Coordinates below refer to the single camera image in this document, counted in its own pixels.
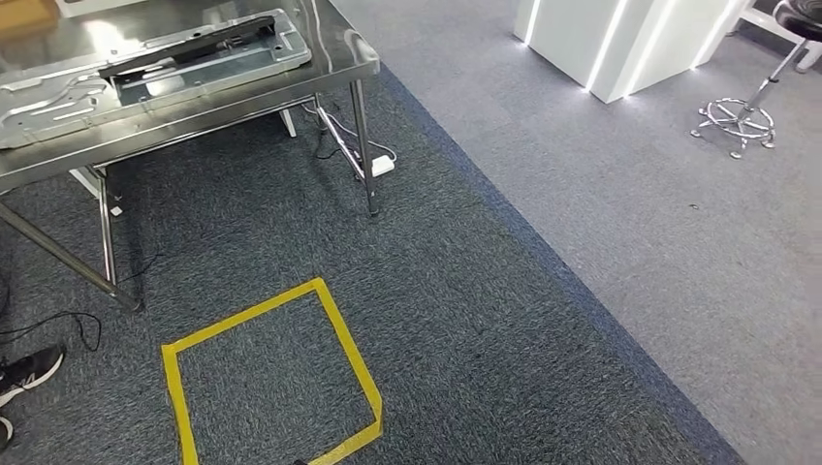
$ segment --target black metal bracket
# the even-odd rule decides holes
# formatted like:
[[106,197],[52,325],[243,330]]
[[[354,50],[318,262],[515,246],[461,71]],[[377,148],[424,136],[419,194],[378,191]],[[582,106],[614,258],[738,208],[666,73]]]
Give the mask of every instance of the black metal bracket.
[[216,53],[221,48],[236,47],[258,40],[261,36],[272,35],[274,16],[260,16],[240,24],[195,37],[173,46],[138,56],[101,69],[100,78],[111,81],[123,74],[136,72],[160,60],[172,58],[176,63],[186,63],[202,56]]

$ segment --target stool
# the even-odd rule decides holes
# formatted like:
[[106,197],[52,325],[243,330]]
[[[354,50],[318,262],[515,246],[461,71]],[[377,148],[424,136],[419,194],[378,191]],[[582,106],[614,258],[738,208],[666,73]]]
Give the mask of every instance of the stool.
[[724,98],[708,102],[699,114],[707,121],[691,131],[691,136],[700,138],[702,128],[716,126],[735,136],[742,142],[742,148],[731,152],[731,157],[740,159],[749,140],[759,140],[765,148],[775,147],[774,119],[760,108],[762,102],[779,82],[779,76],[793,62],[809,41],[822,42],[822,0],[782,0],[774,9],[776,22],[805,40],[794,47],[776,70],[768,76],[756,92],[747,100]]

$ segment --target shoe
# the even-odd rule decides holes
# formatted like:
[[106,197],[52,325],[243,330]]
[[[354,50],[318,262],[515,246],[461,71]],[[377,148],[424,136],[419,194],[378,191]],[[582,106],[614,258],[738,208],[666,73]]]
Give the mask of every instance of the shoe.
[[15,429],[12,423],[7,419],[0,417],[0,452],[12,441],[12,436],[15,434]]
[[0,362],[0,407],[54,376],[65,355],[65,347],[51,346],[11,364]]

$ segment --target yellow tape square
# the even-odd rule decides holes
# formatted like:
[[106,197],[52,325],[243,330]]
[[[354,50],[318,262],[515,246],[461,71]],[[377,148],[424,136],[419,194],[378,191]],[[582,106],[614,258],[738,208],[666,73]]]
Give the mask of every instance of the yellow tape square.
[[332,322],[336,337],[339,339],[345,356],[348,357],[348,362],[351,363],[351,368],[354,370],[357,381],[365,393],[365,399],[368,401],[371,412],[374,414],[374,422],[340,443],[339,446],[311,460],[309,465],[332,465],[380,437],[383,432],[383,399],[377,390],[377,386],[374,384],[374,380],[371,378],[371,374],[368,373],[368,369],[365,367],[363,356],[361,356],[360,351],[357,350],[357,345],[354,344],[354,339],[351,337],[348,327],[342,320],[342,315],[336,308],[329,288],[322,278],[314,278],[290,291],[270,298],[247,310],[243,310],[222,322],[204,327],[197,332],[189,334],[173,344],[160,347],[163,354],[163,366],[166,369],[166,381],[169,385],[169,396],[172,399],[174,417],[176,418],[177,430],[180,435],[182,465],[198,465],[199,461],[197,458],[197,448],[194,444],[194,433],[191,430],[191,419],[188,416],[188,406],[185,403],[185,393],[182,388],[177,354],[232,327],[245,323],[252,318],[259,317],[284,303],[312,292],[316,292],[320,297],[320,303],[323,305],[323,308],[326,310],[326,315]]

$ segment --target stainless steel table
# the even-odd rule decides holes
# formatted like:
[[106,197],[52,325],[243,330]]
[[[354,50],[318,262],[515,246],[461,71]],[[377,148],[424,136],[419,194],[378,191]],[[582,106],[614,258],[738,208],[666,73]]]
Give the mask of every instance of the stainless steel table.
[[[1,202],[0,218],[125,307],[137,309],[140,301],[116,285],[105,166],[308,102],[317,106],[321,123],[343,144],[343,155],[365,187],[368,211],[376,214],[361,79],[379,73],[379,57],[329,0],[149,0],[60,19],[46,33],[0,42],[0,81],[90,54],[116,59],[124,49],[156,37],[277,8],[286,12],[312,50],[312,60],[301,67],[56,139],[0,150],[0,193],[70,170],[89,173],[101,193],[105,277]],[[344,146],[320,106],[321,93],[344,85],[351,90],[359,135],[356,149]]]

